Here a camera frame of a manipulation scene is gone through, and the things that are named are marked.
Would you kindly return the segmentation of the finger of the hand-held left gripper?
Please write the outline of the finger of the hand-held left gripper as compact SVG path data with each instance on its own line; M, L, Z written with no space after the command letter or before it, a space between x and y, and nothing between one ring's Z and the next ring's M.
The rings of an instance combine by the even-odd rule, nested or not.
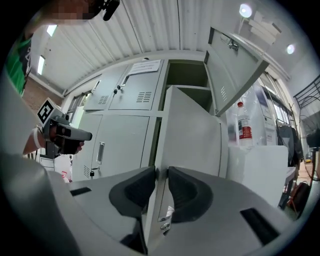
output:
M90 141L93 135L91 132L67 126L65 127L65 137L71 140Z

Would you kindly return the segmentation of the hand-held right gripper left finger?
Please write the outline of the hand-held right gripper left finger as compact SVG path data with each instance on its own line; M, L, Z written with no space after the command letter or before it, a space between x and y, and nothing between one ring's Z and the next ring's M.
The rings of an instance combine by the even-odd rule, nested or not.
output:
M96 226L122 245L147 254L142 212L155 189L155 181L156 169L149 166L71 182L69 190Z

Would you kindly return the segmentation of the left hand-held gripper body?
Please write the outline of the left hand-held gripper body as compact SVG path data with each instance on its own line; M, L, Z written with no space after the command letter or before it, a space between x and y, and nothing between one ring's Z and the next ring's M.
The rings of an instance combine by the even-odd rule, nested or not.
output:
M50 98L47 98L37 112L40 131L44 136L45 153L40 156L55 159L60 155L60 149L65 137L65 127L69 126L69 116L61 111Z

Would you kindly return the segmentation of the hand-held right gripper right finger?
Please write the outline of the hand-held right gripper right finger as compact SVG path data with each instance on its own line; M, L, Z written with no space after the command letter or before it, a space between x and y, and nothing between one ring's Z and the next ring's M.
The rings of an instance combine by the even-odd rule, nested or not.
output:
M292 221L246 186L171 166L174 212L153 256L244 256L287 231Z

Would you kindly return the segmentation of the person's left hand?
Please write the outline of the person's left hand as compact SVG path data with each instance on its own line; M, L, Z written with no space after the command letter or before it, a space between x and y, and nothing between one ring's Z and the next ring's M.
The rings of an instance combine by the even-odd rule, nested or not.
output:
M64 139L60 147L59 153L62 155L75 155L82 150L84 141Z

